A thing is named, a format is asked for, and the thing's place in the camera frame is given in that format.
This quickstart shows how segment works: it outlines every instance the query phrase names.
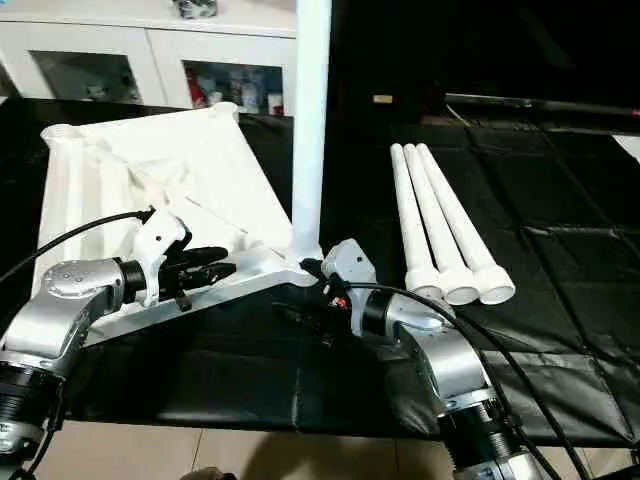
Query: black cable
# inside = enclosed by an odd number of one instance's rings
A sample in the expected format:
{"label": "black cable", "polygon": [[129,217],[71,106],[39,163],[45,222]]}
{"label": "black cable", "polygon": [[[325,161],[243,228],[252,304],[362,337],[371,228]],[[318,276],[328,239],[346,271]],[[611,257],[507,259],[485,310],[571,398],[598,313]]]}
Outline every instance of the black cable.
{"label": "black cable", "polygon": [[[487,360],[486,355],[482,350],[478,350],[477,353],[478,353],[478,357],[480,358],[480,361],[482,362],[482,366],[484,367],[485,371],[487,372],[487,375],[489,376],[489,380],[491,380],[491,385],[493,386],[493,389],[495,390],[496,395],[498,396],[498,399],[502,404],[505,416],[507,418],[516,418],[516,413],[513,411],[513,406],[511,405],[511,402],[507,398],[507,394],[504,393],[504,389],[502,388],[502,385],[498,381],[498,377],[495,374],[493,367],[489,364],[489,361]],[[521,424],[517,422],[514,425],[512,425],[512,427],[516,435],[520,439],[520,441],[524,444],[525,447],[527,447],[527,450],[531,452],[531,455],[533,455],[533,457],[538,461],[540,466],[544,469],[545,472],[547,472],[549,477],[551,477],[552,480],[562,480],[562,478],[560,477],[560,474],[556,471],[555,468],[553,468],[553,466],[549,463],[547,458],[536,446],[536,444],[533,443],[529,438],[529,436],[524,432]]]}
{"label": "black cable", "polygon": [[16,265],[10,268],[9,271],[7,271],[4,275],[0,277],[0,283],[4,282],[9,277],[18,273],[20,270],[22,270],[23,268],[25,268],[26,266],[34,262],[38,257],[44,255],[52,248],[57,247],[63,242],[66,242],[71,237],[75,237],[76,235],[86,232],[87,230],[91,230],[92,228],[99,227],[100,225],[105,225],[107,223],[115,222],[118,220],[124,220],[125,218],[137,218],[142,222],[146,222],[149,219],[149,217],[153,214],[153,212],[154,210],[146,210],[146,211],[141,210],[138,212],[119,213],[118,215],[111,215],[109,217],[99,218],[98,220],[94,220],[93,222],[89,222],[80,227],[74,228],[73,230],[60,235],[59,237],[47,243],[46,245],[40,247],[38,250],[33,252],[27,258],[18,262]]}
{"label": "black cable", "polygon": [[28,475],[31,475],[35,478],[36,468],[42,463],[44,456],[47,454],[47,450],[53,441],[53,436],[55,433],[62,429],[62,422],[64,421],[64,383],[61,383],[58,387],[58,395],[56,397],[56,405],[53,409],[53,415],[51,415],[49,421],[47,422],[46,435],[40,448],[38,449],[38,453],[36,453],[33,462],[29,465],[29,469],[27,470]]}
{"label": "black cable", "polygon": [[19,468],[11,474],[9,480],[36,480],[36,477],[25,469]]}
{"label": "black cable", "polygon": [[469,318],[467,316],[459,314],[458,318],[454,317],[449,312],[447,312],[444,308],[442,308],[442,306],[439,305],[437,302],[435,302],[433,300],[430,300],[428,298],[421,297],[420,295],[417,295],[417,294],[415,294],[413,292],[409,292],[409,291],[404,290],[402,288],[391,287],[391,286],[387,286],[387,285],[380,285],[380,284],[377,284],[377,283],[367,283],[367,282],[353,282],[353,283],[344,282],[344,286],[347,289],[348,288],[361,288],[361,289],[367,289],[367,290],[387,291],[387,292],[397,293],[399,295],[403,295],[405,297],[411,298],[412,300],[415,300],[416,302],[419,302],[419,303],[431,308],[432,310],[434,310],[438,314],[442,315],[445,319],[447,319],[447,321],[449,321],[453,326],[455,326],[467,340],[469,340],[469,338],[465,334],[464,329],[461,328],[461,322],[459,321],[459,319],[462,319],[465,323],[470,325],[474,330],[476,330],[483,337],[485,337],[489,341],[489,343],[491,343],[491,345],[493,345],[493,347],[496,348],[496,350],[498,350],[502,354],[502,356],[505,358],[505,360],[507,360],[507,363],[511,366],[511,368],[516,373],[516,375],[518,376],[520,381],[527,388],[527,390],[531,394],[531,397],[536,402],[536,404],[538,405],[538,408],[540,409],[540,411],[542,412],[544,417],[547,419],[547,421],[549,422],[549,425],[551,426],[552,430],[554,431],[554,433],[558,437],[558,440],[560,441],[560,443],[562,444],[564,449],[567,451],[567,454],[569,455],[569,458],[571,459],[571,461],[572,461],[576,471],[578,472],[578,475],[580,476],[580,478],[582,480],[589,480],[590,479],[589,473],[587,472],[587,469],[585,468],[584,464],[582,463],[582,460],[580,460],[580,457],[578,456],[578,453],[576,452],[575,448],[573,447],[573,444],[571,443],[569,438],[564,433],[564,431],[562,429],[562,426],[558,423],[558,421],[556,420],[555,416],[553,415],[553,413],[551,412],[549,407],[546,405],[545,400],[540,396],[540,394],[538,393],[538,390],[536,389],[536,387],[533,385],[533,383],[531,382],[531,380],[529,379],[527,374],[524,372],[522,367],[518,364],[518,362],[515,361],[515,359],[511,355],[511,353],[486,328],[484,328],[482,325],[477,323],[475,320],[473,320],[473,319],[471,319],[471,318]]}

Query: bottle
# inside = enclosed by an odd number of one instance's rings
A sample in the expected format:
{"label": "bottle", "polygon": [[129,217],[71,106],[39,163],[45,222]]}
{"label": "bottle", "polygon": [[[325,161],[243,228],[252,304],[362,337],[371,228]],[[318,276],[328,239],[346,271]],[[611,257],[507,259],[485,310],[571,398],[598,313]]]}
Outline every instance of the bottle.
{"label": "bottle", "polygon": [[224,100],[224,96],[220,91],[215,91],[207,97],[207,103],[209,104],[210,107],[213,107],[214,105],[222,102],[223,100]]}
{"label": "bottle", "polygon": [[142,97],[136,87],[136,82],[131,77],[130,72],[122,73],[122,85],[125,88],[124,100],[126,103],[133,103],[139,105],[142,103]]}
{"label": "bottle", "polygon": [[270,93],[267,95],[267,103],[269,104],[269,115],[276,117],[284,116],[284,98],[281,93]]}
{"label": "bottle", "polygon": [[196,81],[198,82],[200,90],[202,90],[202,93],[204,93],[206,97],[213,95],[216,91],[216,79],[213,75],[209,73],[198,73],[196,75]]}
{"label": "bottle", "polygon": [[260,113],[258,87],[255,83],[245,82],[242,85],[242,106],[246,108],[247,113]]}
{"label": "bottle", "polygon": [[266,100],[267,88],[265,82],[264,67],[247,67],[247,80],[258,89],[258,109],[261,109]]}
{"label": "bottle", "polygon": [[187,85],[189,86],[189,93],[191,94],[191,102],[193,103],[193,108],[204,108],[207,106],[207,100],[202,93],[202,90],[198,86],[198,82],[196,81],[195,76],[193,75],[193,71],[190,68],[185,68],[185,72],[187,74]]}
{"label": "bottle", "polygon": [[229,72],[229,87],[231,91],[231,101],[236,105],[242,105],[242,84],[244,82],[244,72],[240,68],[234,68]]}

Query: white cloth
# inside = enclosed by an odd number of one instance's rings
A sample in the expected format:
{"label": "white cloth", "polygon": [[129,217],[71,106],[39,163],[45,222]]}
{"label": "white cloth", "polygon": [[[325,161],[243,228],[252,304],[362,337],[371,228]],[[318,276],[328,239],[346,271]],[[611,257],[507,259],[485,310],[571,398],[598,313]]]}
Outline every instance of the white cloth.
{"label": "white cloth", "polygon": [[[190,248],[282,253],[292,226],[224,106],[42,132],[50,148],[38,245],[107,215],[166,207],[193,233]],[[96,228],[36,263],[34,286],[70,259],[129,257],[139,222]]]}
{"label": "white cloth", "polygon": [[640,163],[640,137],[628,137],[626,135],[614,135],[616,142],[624,148],[629,155]]}

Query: black tablecloth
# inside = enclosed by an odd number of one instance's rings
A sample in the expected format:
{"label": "black tablecloth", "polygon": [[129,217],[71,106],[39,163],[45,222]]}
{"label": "black tablecloth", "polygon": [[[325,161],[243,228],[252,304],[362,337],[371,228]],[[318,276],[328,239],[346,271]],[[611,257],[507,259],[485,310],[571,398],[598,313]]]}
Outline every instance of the black tablecloth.
{"label": "black tablecloth", "polygon": [[[0,107],[0,271],[35,246],[48,150],[40,131],[166,109],[9,100]],[[290,212],[292,122],[241,127]],[[329,122],[321,242],[353,237],[378,270],[405,273],[388,148],[431,148],[518,288],[509,302],[464,307],[499,335],[584,445],[640,439],[640,166],[607,136]],[[30,272],[2,290],[4,326]],[[373,436],[437,435],[411,362],[274,302],[281,286],[88,348],[69,395],[77,419]],[[538,441],[554,437],[503,359],[488,350]]]}

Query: shelf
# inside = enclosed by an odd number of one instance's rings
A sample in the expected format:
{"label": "shelf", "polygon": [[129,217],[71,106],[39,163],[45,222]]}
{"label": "shelf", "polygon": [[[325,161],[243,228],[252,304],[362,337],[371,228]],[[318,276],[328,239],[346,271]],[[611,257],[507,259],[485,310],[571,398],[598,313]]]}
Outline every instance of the shelf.
{"label": "shelf", "polygon": [[219,0],[218,15],[182,19],[169,0],[9,0],[0,22],[44,22],[295,38],[295,0]]}

